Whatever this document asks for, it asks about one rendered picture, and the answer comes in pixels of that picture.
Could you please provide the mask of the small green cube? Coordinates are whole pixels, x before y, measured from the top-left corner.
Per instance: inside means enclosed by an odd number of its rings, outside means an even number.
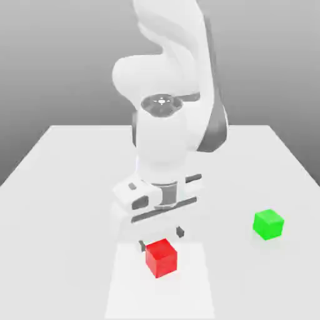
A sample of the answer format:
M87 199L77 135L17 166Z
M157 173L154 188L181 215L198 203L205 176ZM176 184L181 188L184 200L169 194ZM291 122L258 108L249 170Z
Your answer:
M256 212L252 229L265 241L279 237L283 232L284 219L274 210Z

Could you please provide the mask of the small red cube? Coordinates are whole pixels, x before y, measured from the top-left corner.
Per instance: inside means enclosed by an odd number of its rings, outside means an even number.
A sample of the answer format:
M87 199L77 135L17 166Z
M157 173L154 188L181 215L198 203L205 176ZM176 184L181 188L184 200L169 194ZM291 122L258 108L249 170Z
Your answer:
M178 266L178 252L164 238L146 246L146 264L155 278L174 272Z

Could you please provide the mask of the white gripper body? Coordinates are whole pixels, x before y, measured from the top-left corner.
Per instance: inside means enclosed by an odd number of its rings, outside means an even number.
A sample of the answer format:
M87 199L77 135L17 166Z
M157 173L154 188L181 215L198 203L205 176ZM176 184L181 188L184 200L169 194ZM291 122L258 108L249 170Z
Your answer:
M127 238L147 238L156 233L171 232L190 220L192 215L197 216L198 200L193 196L173 207L126 213L121 221L121 233Z

